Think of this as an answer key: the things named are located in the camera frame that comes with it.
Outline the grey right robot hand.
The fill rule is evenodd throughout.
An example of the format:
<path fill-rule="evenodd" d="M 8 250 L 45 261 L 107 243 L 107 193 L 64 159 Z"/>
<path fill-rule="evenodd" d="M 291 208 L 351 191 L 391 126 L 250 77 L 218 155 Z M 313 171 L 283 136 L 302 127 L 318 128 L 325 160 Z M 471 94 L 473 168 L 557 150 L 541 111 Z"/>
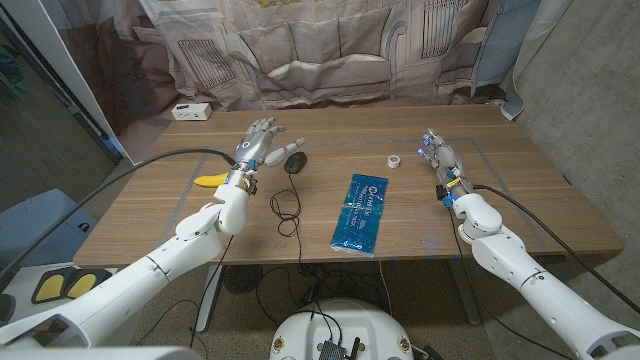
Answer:
<path fill-rule="evenodd" d="M 436 195 L 439 200 L 450 198 L 452 202 L 469 194 L 472 187 L 467 180 L 461 157 L 433 128 L 423 136 L 424 147 L 418 154 L 436 171 L 439 183 Z"/>

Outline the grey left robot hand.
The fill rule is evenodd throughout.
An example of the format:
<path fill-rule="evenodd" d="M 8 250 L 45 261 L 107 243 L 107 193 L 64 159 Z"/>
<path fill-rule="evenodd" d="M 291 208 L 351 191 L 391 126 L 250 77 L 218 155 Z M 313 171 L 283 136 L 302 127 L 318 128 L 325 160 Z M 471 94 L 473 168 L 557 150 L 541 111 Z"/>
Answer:
<path fill-rule="evenodd" d="M 271 151 L 272 140 L 280 132 L 285 132 L 284 126 L 274 126 L 275 117 L 267 117 L 252 123 L 246 135 L 238 142 L 234 149 L 233 159 L 236 165 L 228 173 L 226 184 L 240 186 L 245 175 L 251 175 L 259 166 L 276 166 L 285 160 L 286 156 L 301 147 L 304 138 Z"/>

